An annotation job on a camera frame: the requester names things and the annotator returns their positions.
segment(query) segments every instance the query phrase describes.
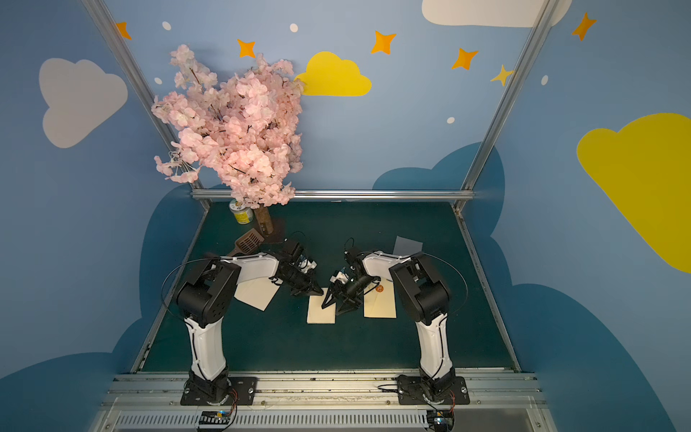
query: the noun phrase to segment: tree trunk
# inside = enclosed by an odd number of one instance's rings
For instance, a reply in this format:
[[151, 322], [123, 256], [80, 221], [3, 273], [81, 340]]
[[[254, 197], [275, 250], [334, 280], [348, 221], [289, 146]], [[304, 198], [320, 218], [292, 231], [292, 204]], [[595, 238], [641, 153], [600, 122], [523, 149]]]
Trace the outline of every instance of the tree trunk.
[[271, 215], [269, 214], [269, 209], [260, 205], [258, 209], [254, 210], [254, 215], [257, 218], [257, 224], [259, 225], [259, 230], [264, 238], [267, 238], [272, 232], [274, 232], [274, 224], [271, 222]]

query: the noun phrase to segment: yellow star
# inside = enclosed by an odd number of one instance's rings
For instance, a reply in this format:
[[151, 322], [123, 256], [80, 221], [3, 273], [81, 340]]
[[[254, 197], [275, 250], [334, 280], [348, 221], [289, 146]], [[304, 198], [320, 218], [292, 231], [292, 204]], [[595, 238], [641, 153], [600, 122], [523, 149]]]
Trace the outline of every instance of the yellow star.
[[473, 60], [473, 57], [477, 54], [477, 51], [473, 51], [472, 53], [467, 53], [463, 51], [463, 48], [458, 48], [458, 60], [451, 66], [452, 69], [456, 68], [465, 68], [467, 70], [471, 69], [471, 61]]
[[254, 42], [243, 42], [238, 39], [238, 43], [240, 44], [240, 57], [250, 56], [253, 59], [256, 58], [254, 56]]
[[378, 31], [375, 31], [375, 33], [377, 34], [377, 42], [375, 43], [375, 47], [372, 48], [372, 54], [378, 53], [379, 51], [391, 54], [391, 41], [396, 37], [396, 34], [383, 35]]
[[116, 26], [123, 38], [132, 40], [129, 33], [127, 33], [127, 23], [117, 23]]
[[580, 37], [580, 40], [583, 40], [583, 38], [585, 37], [585, 34], [588, 33], [588, 29], [590, 29], [590, 27], [593, 24], [595, 24], [596, 22], [598, 22], [597, 19], [588, 19], [588, 14], [586, 12], [585, 15], [583, 16], [583, 19], [581, 20], [580, 24], [574, 30], [572, 35], [578, 35], [578, 37]]
[[504, 69], [504, 65], [502, 65], [502, 71], [497, 75], [496, 77], [490, 79], [489, 81], [501, 81], [502, 82], [502, 87], [507, 85], [507, 78], [509, 75], [511, 75], [513, 71], [507, 72], [506, 69]]

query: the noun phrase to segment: yellow cloud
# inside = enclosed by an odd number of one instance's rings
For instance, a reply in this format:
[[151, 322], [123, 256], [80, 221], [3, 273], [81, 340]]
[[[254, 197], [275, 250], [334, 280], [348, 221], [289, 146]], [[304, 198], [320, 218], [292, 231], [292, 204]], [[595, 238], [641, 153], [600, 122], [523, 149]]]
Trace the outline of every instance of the yellow cloud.
[[647, 244], [691, 273], [691, 119], [653, 114], [590, 131], [578, 160]]
[[303, 94], [310, 96], [362, 96], [372, 88], [355, 62], [341, 60], [328, 51], [315, 54], [307, 63], [307, 71], [295, 79], [305, 83]]

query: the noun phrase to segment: orange star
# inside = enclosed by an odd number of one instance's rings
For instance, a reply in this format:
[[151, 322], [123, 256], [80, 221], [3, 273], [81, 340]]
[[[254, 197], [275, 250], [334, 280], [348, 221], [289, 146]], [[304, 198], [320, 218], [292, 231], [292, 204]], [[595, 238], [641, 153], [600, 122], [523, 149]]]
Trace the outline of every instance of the orange star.
[[253, 59], [256, 58], [254, 56], [254, 42], [243, 42], [238, 39], [238, 43], [240, 44], [240, 57], [249, 56]]
[[377, 42], [375, 43], [375, 47], [372, 48], [372, 54], [378, 53], [379, 51], [391, 54], [391, 41], [396, 37], [396, 34], [383, 35], [377, 31], [375, 31], [375, 33], [377, 34]]
[[475, 54], [477, 54], [477, 51], [467, 53], [466, 51], [463, 51], [463, 48], [458, 48], [458, 60], [456, 60], [456, 62], [453, 64], [453, 66], [451, 66], [451, 68], [465, 68], [467, 70], [470, 70], [471, 61], [473, 60]]
[[588, 19], [588, 14], [586, 12], [583, 16], [583, 20], [581, 20], [580, 24], [574, 30], [572, 35], [578, 35], [578, 37], [580, 37], [580, 40], [583, 40], [585, 34], [588, 33], [588, 29], [590, 29], [590, 27], [596, 22], [598, 22], [597, 19]]
[[129, 33], [127, 33], [127, 23], [117, 23], [116, 26], [123, 38], [132, 40]]

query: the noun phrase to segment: blue wall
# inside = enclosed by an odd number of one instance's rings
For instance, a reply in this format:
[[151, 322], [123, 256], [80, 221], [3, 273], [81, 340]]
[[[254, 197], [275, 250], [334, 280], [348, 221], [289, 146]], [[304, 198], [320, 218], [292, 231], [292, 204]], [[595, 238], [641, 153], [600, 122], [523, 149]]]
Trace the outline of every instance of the blue wall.
[[[580, 41], [586, 12], [598, 21]], [[593, 129], [691, 118], [689, 16], [682, 0], [574, 0], [464, 210], [519, 362], [561, 432], [691, 430], [691, 274], [656, 254], [576, 155]]]
[[[175, 90], [177, 68], [169, 65], [169, 53], [180, 44], [190, 45], [219, 80], [255, 65], [251, 57], [239, 57], [237, 39], [255, 41], [254, 52], [269, 62], [290, 60], [296, 75], [320, 51], [356, 62], [372, 82], [369, 93], [302, 98], [298, 132], [304, 168], [286, 179], [299, 189], [372, 189], [390, 170], [432, 169], [482, 140], [504, 90], [491, 79], [502, 65], [513, 69], [529, 33], [528, 28], [433, 24], [423, 16], [421, 0], [106, 3], [117, 22], [127, 22], [132, 38], [127, 44], [159, 96]], [[199, 21], [191, 19], [195, 10], [203, 16]], [[299, 30], [291, 32], [291, 24]], [[396, 33], [390, 55], [371, 53], [375, 31]], [[479, 51], [470, 70], [451, 68], [459, 48]], [[467, 167], [474, 155], [463, 156], [461, 166]], [[456, 178], [464, 175], [460, 168], [455, 172]], [[387, 176], [385, 183], [404, 188], [396, 178]], [[210, 169], [203, 169], [200, 179], [206, 187], [219, 183]], [[455, 187], [437, 183], [435, 188]]]
[[113, 374], [133, 363], [202, 208], [156, 172], [166, 148], [129, 86], [125, 105], [75, 146], [46, 137], [47, 59], [124, 77], [78, 0], [3, 5], [0, 35], [13, 41], [0, 48], [0, 429], [84, 431]]

